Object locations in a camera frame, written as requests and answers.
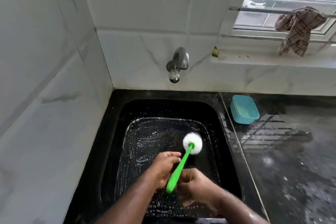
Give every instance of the brush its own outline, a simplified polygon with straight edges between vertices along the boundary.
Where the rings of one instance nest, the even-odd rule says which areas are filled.
[[[171,194],[177,184],[177,181],[180,178],[182,169],[184,167],[184,164],[187,161],[187,158],[189,154],[191,155],[196,155],[199,154],[199,152],[202,150],[202,138],[200,137],[199,134],[197,133],[188,133],[184,138],[183,138],[183,147],[186,151],[184,154],[181,162],[171,175],[168,183],[167,183],[167,188],[166,191],[167,193]]]

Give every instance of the plaid cloth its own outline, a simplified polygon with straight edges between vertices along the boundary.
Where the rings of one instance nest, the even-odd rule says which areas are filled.
[[[326,22],[327,18],[313,7],[306,6],[293,10],[294,14],[283,14],[275,23],[276,31],[289,31],[278,50],[281,55],[290,48],[302,57],[309,44],[310,32]]]

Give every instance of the chrome faucet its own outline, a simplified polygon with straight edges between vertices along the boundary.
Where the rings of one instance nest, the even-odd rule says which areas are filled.
[[[169,72],[169,79],[172,83],[180,80],[180,71],[189,67],[189,55],[184,47],[178,47],[174,52],[173,59],[169,61],[166,68]]]

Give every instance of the teal plastic box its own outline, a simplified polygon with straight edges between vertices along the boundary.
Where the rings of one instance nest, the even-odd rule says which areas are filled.
[[[230,107],[233,119],[237,123],[251,124],[259,119],[258,109],[249,96],[234,95]]]

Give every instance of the person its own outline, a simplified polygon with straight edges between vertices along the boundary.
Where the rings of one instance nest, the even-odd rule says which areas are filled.
[[[164,188],[180,152],[161,152],[152,165],[95,224],[141,224],[147,207],[159,188]],[[183,169],[177,192],[183,206],[193,202],[206,204],[221,214],[229,224],[268,224],[239,198],[220,188],[199,170]]]

